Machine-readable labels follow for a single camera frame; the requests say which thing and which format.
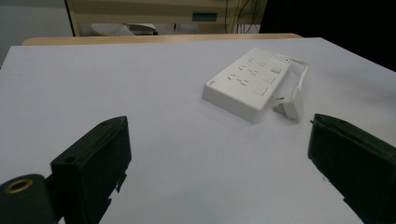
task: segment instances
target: power plug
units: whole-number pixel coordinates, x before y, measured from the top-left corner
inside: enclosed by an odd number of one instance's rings
[[[207,81],[202,98],[255,123],[291,62],[284,55],[251,49]]]
[[[295,88],[284,98],[276,99],[276,104],[273,110],[286,115],[288,119],[300,119],[303,116],[304,100],[299,88]]]

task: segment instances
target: electrical outlet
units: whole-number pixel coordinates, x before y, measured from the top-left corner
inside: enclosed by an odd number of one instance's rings
[[[202,97],[255,123],[290,65],[286,56],[253,48],[207,81]]]

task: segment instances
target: power strip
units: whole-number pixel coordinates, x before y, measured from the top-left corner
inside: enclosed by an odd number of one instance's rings
[[[205,84],[202,98],[256,123],[292,59],[253,48]]]

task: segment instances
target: white table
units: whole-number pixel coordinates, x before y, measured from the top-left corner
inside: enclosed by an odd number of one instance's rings
[[[250,124],[201,98],[253,47],[309,62],[304,117]],[[275,96],[297,84],[293,64]],[[321,38],[12,47],[0,70],[0,183],[126,115],[133,160],[101,223],[361,223],[311,160],[315,113],[396,146],[396,74]]]

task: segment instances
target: wall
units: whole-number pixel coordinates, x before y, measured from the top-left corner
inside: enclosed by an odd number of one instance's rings
[[[0,66],[10,46],[38,36],[73,36],[64,0],[0,0]]]

